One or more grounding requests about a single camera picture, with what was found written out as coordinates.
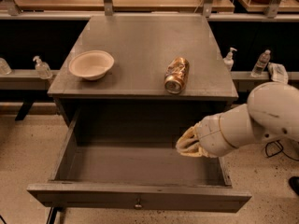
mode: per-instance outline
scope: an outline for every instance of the bowl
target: bowl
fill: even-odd
[[[91,50],[76,56],[68,65],[71,74],[88,80],[103,77],[114,64],[113,57],[102,50]]]

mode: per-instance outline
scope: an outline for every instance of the can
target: can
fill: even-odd
[[[164,76],[164,86],[170,93],[180,93],[185,89],[189,74],[189,62],[182,57],[172,61]]]

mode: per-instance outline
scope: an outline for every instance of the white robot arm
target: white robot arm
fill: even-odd
[[[177,150],[187,156],[221,157],[282,137],[299,141],[299,90],[268,82],[256,87],[246,104],[204,117],[179,138]]]

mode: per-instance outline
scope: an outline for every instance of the bottle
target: bottle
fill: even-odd
[[[230,48],[230,51],[227,53],[226,57],[223,58],[223,61],[229,71],[232,70],[234,64],[233,51],[236,51],[236,49]]]
[[[34,57],[34,62],[36,62],[36,71],[40,78],[50,79],[52,77],[52,72],[50,71],[49,65],[41,61],[39,56]]]
[[[262,74],[262,71],[265,69],[265,67],[268,65],[270,61],[270,53],[271,50],[267,49],[264,53],[262,53],[256,62],[256,64],[253,67],[253,70],[251,72],[252,77],[259,77]]]
[[[8,75],[9,73],[11,73],[11,69],[7,61],[0,57],[0,74]]]

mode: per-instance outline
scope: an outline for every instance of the concrete floor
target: concrete floor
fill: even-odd
[[[55,112],[32,113],[15,121],[15,114],[3,111],[0,106],[0,215],[7,224],[46,223],[50,209],[26,188],[47,181],[67,127]],[[298,158],[297,143],[284,140],[283,144],[288,154]],[[299,162],[282,154],[267,159],[261,145],[242,147],[227,155],[226,161],[233,188],[252,193],[236,214],[69,208],[55,223],[299,223],[299,196],[288,185],[291,176],[299,175]]]

